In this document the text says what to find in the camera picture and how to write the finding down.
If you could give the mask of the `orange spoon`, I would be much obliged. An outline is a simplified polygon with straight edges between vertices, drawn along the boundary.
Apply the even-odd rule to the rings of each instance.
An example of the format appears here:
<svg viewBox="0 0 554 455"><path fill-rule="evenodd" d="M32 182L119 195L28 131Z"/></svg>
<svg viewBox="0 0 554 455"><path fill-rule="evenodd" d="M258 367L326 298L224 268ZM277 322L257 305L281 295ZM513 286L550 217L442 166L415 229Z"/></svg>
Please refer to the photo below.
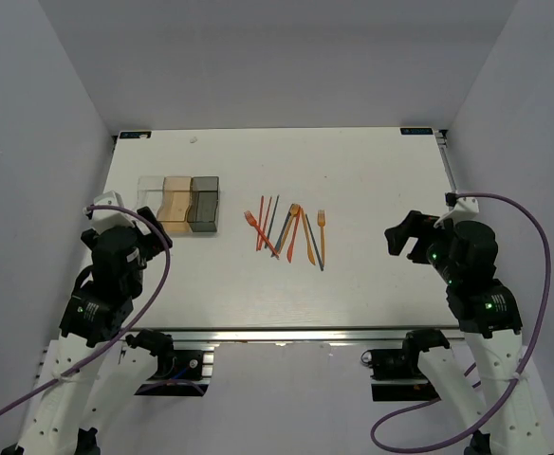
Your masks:
<svg viewBox="0 0 554 455"><path fill-rule="evenodd" d="M296 205L299 205L299 204L292 204L292 205L290 206L290 208L289 208L289 211L288 211L288 212L291 213L291 218L290 218L289 226L288 226L288 228L286 229L286 235L285 235L285 238L284 238L284 241L283 241L283 247L284 247L284 245L285 245L286 237L287 237L287 235L288 235L288 232L289 232L289 230L290 230L291 224L292 224L292 222L293 222L293 217L292 217L292 215L295 214Z"/></svg>

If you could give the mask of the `red-orange fork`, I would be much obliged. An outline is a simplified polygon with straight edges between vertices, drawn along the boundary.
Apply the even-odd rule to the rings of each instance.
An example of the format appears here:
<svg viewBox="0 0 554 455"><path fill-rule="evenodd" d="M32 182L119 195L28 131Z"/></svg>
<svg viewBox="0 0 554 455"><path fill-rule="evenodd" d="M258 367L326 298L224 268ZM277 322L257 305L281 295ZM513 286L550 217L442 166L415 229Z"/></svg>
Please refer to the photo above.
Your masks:
<svg viewBox="0 0 554 455"><path fill-rule="evenodd" d="M275 247L273 246L273 244L269 241L268 237L265 235L264 231L259 227L256 219L254 218L254 216L252 215L252 213L249 211L249 210L246 210L244 212L244 216L246 218L246 221L248 222L248 224L250 226L252 226L253 228L255 228L255 230L257 231L257 234L260 236L262 242L268 246L268 248L270 249L270 251L272 252L272 254L275 256L275 257L278 257L279 256L279 253L278 251L275 249Z"/></svg>

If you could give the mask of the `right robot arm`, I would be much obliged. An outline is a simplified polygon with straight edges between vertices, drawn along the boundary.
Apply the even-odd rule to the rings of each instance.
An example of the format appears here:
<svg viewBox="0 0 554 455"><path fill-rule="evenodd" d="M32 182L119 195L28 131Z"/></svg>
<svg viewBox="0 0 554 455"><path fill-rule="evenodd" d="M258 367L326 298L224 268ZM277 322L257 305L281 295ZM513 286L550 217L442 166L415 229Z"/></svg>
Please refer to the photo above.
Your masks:
<svg viewBox="0 0 554 455"><path fill-rule="evenodd" d="M528 348L511 291L495 277L498 245L493 230L476 221L455 222L412 210L385 231L390 255L411 238L408 258L431 265L446 284L447 303L471 351L482 394L455 364L452 348L436 329L407 334L403 370L426 377L453 411L470 443L468 454L550 454L520 366Z"/></svg>

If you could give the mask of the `orange knife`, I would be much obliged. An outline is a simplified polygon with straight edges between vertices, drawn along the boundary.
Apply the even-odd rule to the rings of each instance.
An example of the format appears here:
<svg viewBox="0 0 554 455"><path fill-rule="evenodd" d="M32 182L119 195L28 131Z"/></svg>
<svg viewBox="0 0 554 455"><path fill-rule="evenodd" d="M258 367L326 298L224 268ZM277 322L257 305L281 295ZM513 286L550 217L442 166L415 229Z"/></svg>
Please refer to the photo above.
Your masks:
<svg viewBox="0 0 554 455"><path fill-rule="evenodd" d="M310 239L308 221L307 221L307 217L306 217L304 209L302 209L301 217L302 217L304 232L305 232L307 258L308 258L308 260L310 261L311 264L316 265L316 261L315 261L315 257L314 257L314 253L313 253L313 247L312 247L311 239Z"/></svg>

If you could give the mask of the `orange fork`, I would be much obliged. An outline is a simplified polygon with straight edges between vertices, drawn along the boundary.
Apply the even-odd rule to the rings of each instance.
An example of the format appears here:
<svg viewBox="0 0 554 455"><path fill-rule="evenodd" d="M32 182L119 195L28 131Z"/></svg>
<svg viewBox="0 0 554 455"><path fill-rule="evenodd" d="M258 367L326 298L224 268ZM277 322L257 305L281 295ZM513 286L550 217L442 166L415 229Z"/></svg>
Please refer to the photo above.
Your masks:
<svg viewBox="0 0 554 455"><path fill-rule="evenodd" d="M323 209L318 210L317 214L317 224L320 228L320 244L321 244L321 259L322 264L325 265L325 235L324 229L326 225L325 212Z"/></svg>

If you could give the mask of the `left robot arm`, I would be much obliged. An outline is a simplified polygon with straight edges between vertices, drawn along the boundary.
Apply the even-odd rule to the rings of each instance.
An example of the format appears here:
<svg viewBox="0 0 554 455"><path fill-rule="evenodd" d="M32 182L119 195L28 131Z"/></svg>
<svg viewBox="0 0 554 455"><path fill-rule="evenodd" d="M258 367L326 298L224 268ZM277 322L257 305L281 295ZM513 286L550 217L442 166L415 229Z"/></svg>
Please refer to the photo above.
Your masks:
<svg viewBox="0 0 554 455"><path fill-rule="evenodd" d="M81 240L91 263L77 276L59 325L53 383L6 454L73 454L80 441L91 440L93 432L81 424L103 357L122 335L148 262L173 245L148 207L94 204L87 216L91 227Z"/></svg>

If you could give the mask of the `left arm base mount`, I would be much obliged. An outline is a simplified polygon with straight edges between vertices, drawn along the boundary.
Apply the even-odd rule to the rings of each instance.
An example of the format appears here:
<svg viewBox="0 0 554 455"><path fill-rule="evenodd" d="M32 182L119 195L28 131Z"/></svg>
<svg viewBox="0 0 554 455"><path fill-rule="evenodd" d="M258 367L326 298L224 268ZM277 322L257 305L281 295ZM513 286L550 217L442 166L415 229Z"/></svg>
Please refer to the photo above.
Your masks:
<svg viewBox="0 0 554 455"><path fill-rule="evenodd" d="M177 347L171 335L144 329L124 339L120 364L134 364L137 355L150 361L151 374L142 380L137 396L202 397L212 374L212 351Z"/></svg>

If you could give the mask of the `red-orange knife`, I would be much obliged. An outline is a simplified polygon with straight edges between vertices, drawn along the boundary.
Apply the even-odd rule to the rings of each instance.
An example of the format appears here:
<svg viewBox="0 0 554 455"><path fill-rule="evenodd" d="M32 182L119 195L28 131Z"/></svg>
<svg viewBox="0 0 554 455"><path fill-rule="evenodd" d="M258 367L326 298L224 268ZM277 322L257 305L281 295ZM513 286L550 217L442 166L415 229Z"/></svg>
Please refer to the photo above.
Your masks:
<svg viewBox="0 0 554 455"><path fill-rule="evenodd" d="M287 250L287 253L286 253L286 258L287 258L287 261L289 263L292 262L294 247L295 247L295 243L296 243L296 237L297 237L297 232L298 232L298 228L299 228L299 225L300 225L300 219L301 219L302 211L303 211L302 207L300 205L296 205L295 214L292 215L292 217L294 219L294 228L293 228L292 238L290 240L288 250Z"/></svg>

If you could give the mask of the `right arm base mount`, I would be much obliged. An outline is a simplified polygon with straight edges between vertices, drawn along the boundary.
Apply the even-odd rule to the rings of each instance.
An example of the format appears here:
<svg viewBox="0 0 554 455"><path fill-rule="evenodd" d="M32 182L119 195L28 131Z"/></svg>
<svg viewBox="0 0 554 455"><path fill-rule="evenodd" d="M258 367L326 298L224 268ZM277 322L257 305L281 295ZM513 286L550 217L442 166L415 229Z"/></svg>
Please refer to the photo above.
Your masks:
<svg viewBox="0 0 554 455"><path fill-rule="evenodd" d="M372 400L380 403L430 402L439 397L433 380L463 373L438 329L408 332L400 348L366 350L360 362L372 371Z"/></svg>

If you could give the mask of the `blue plastic knife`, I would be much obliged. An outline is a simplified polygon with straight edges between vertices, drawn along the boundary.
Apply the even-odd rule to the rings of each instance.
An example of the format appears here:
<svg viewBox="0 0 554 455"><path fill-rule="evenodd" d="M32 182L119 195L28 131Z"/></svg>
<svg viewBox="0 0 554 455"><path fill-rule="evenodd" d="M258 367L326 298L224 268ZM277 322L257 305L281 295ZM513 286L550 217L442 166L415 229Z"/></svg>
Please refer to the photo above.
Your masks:
<svg viewBox="0 0 554 455"><path fill-rule="evenodd" d="M291 218L291 213L289 212L287 215L286 215L286 219L283 223L283 226L282 226L282 229L281 229L281 232L280 232L280 235L278 237L278 240L277 240L277 243L275 245L275 250L280 253L281 252L281 249L283 247L283 241L284 241L284 238L285 238L285 235L286 235L286 229L288 228L289 226L289 222L290 222L290 218Z"/></svg>

